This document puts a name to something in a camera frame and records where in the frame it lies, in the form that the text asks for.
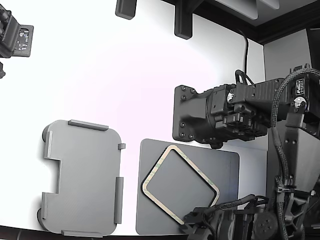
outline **gray rectangular plate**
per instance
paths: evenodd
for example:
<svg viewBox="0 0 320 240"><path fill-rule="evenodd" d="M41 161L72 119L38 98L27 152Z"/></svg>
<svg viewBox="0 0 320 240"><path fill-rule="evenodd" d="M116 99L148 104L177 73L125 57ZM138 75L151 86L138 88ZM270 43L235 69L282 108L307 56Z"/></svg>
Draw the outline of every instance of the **gray rectangular plate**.
<svg viewBox="0 0 320 240"><path fill-rule="evenodd" d="M179 223L142 192L142 183L170 145L177 146L218 188L217 203L238 199L239 155L152 139L141 142L136 231L140 235L178 235ZM195 207L207 207L212 189L175 151L170 151L148 183L148 191L180 219Z"/></svg>

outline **black mount block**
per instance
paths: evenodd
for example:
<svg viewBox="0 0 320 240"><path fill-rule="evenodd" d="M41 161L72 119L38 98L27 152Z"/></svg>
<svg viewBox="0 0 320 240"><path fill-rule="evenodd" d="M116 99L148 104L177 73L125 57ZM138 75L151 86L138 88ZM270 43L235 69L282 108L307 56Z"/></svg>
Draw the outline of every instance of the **black mount block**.
<svg viewBox="0 0 320 240"><path fill-rule="evenodd" d="M193 12L204 0L178 0L175 4L174 34L190 39L193 34Z"/></svg>
<svg viewBox="0 0 320 240"><path fill-rule="evenodd" d="M136 15L137 0L117 0L115 15L131 20Z"/></svg>
<svg viewBox="0 0 320 240"><path fill-rule="evenodd" d="M175 1L174 34L183 39L192 37L193 13L204 0ZM137 0L117 0L115 15L131 20L136 15Z"/></svg>

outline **sticker label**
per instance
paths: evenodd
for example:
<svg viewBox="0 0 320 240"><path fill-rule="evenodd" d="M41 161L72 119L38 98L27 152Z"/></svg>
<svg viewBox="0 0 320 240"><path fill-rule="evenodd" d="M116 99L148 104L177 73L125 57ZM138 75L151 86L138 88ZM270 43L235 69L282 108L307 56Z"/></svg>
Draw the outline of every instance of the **sticker label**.
<svg viewBox="0 0 320 240"><path fill-rule="evenodd" d="M295 95L305 94L305 79L295 81Z"/></svg>

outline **white table surface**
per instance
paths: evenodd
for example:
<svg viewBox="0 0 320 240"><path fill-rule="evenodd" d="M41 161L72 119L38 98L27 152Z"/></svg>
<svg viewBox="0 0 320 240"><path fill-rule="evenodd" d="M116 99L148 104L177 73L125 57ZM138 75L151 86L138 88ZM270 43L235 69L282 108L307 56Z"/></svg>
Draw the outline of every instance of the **white table surface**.
<svg viewBox="0 0 320 240"><path fill-rule="evenodd" d="M41 195L57 191L58 177L58 162L43 159L42 131L75 119L108 125L127 144L122 224L113 234L136 235L141 141L175 142L176 86L203 92L235 82L242 36L194 16L193 37L178 38L174 7L160 0L138 0L130 21L115 16L116 0L1 4L19 23L34 25L34 36L30 58L1 60L7 74L0 80L0 226L42 230ZM263 47L251 41L248 74L265 80ZM223 149L240 155L239 197L264 195L267 138L230 141Z"/></svg>

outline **black ceiling beam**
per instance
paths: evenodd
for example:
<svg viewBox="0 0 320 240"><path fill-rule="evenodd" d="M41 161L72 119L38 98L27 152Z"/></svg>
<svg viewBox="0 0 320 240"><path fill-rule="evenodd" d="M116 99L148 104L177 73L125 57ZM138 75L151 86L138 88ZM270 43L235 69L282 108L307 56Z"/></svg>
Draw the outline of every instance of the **black ceiling beam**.
<svg viewBox="0 0 320 240"><path fill-rule="evenodd" d="M257 42L265 45L316 24L320 24L319 0L259 25Z"/></svg>
<svg viewBox="0 0 320 240"><path fill-rule="evenodd" d="M209 2L203 2L194 13L233 32L239 33L241 30L247 38L257 41L258 33L255 26Z"/></svg>
<svg viewBox="0 0 320 240"><path fill-rule="evenodd" d="M222 10L219 3L205 0L162 0L175 6L174 34L183 39L193 35L193 14L238 33L241 30L249 39L265 45L303 29L320 25L320 0L288 12L259 26ZM117 0L115 14L132 19L136 14L137 0Z"/></svg>

